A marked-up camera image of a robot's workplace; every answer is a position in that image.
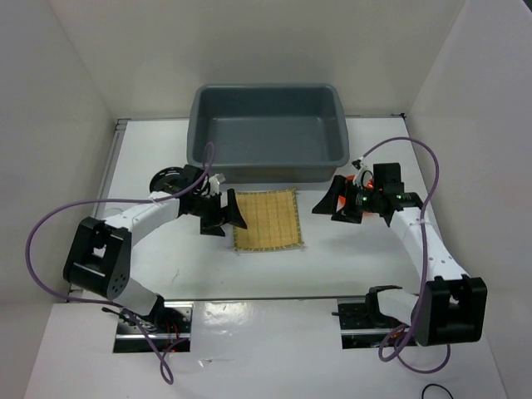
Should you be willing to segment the bamboo mat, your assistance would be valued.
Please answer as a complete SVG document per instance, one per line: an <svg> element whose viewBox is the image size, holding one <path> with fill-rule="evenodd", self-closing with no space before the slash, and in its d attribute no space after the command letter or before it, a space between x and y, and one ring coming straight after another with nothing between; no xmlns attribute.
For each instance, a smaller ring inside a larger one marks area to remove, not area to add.
<svg viewBox="0 0 532 399"><path fill-rule="evenodd" d="M234 227L234 250L268 252L303 247L295 188L237 192L247 229Z"/></svg>

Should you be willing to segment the orange plastic plate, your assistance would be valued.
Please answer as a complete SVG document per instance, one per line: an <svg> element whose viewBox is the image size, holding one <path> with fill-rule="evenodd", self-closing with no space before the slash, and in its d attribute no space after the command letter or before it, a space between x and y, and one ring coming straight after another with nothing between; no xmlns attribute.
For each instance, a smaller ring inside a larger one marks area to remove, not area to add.
<svg viewBox="0 0 532 399"><path fill-rule="evenodd" d="M346 177L347 187L345 196L339 197L337 211L339 211L345 204L357 204L364 207L364 214L374 213L374 206L372 204L372 195L374 191L373 177L365 187L354 185L353 177L354 175L349 175Z"/></svg>

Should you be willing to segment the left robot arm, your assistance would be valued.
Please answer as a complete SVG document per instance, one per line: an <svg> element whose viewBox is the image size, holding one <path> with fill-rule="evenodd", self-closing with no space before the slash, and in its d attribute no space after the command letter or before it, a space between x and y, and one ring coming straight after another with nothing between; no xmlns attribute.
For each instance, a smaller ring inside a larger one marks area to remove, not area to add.
<svg viewBox="0 0 532 399"><path fill-rule="evenodd" d="M203 235L224 236L230 224L245 229L234 190L222 195L222 175L210 176L185 165L158 172L146 202L106 219L87 217L77 228L63 278L135 314L147 332L175 327L184 314L165 306L164 298L131 277L132 249L148 234L182 215L199 218Z"/></svg>

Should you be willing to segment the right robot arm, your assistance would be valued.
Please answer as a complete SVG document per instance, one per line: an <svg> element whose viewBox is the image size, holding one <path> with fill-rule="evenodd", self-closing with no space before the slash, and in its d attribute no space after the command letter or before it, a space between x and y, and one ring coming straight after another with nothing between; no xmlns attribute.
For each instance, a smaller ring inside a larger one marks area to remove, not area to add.
<svg viewBox="0 0 532 399"><path fill-rule="evenodd" d="M422 215L423 203L407 192L397 163L375 164L369 170L355 162L354 176L335 175L324 197L313 207L333 221L360 224L376 214L401 240L423 283L418 294L395 285L369 289L364 317L374 327L391 318L414 328L424 347L480 340L487 300L482 278L471 277L451 256Z"/></svg>

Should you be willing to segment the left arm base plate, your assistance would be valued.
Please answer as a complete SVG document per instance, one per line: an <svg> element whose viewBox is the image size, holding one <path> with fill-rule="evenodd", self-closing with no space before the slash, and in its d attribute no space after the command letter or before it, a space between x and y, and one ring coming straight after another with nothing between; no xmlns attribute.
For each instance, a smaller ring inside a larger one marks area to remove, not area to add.
<svg viewBox="0 0 532 399"><path fill-rule="evenodd" d="M171 308L177 315L172 322L165 322L157 329L144 325L155 347L163 352L188 352L190 350L190 333L194 304L192 302L167 302L167 308ZM139 328L128 319L126 315L109 310L116 314L119 321L116 326L114 353L141 353L150 352L149 343Z"/></svg>

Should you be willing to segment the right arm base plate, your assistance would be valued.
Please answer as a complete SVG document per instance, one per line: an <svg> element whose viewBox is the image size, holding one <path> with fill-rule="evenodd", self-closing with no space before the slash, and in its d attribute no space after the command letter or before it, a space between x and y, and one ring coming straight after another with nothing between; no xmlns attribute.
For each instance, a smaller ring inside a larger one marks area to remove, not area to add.
<svg viewBox="0 0 532 399"><path fill-rule="evenodd" d="M364 296L338 299L332 315L339 323L343 349L378 348L383 338L400 325L394 318L373 316Z"/></svg>

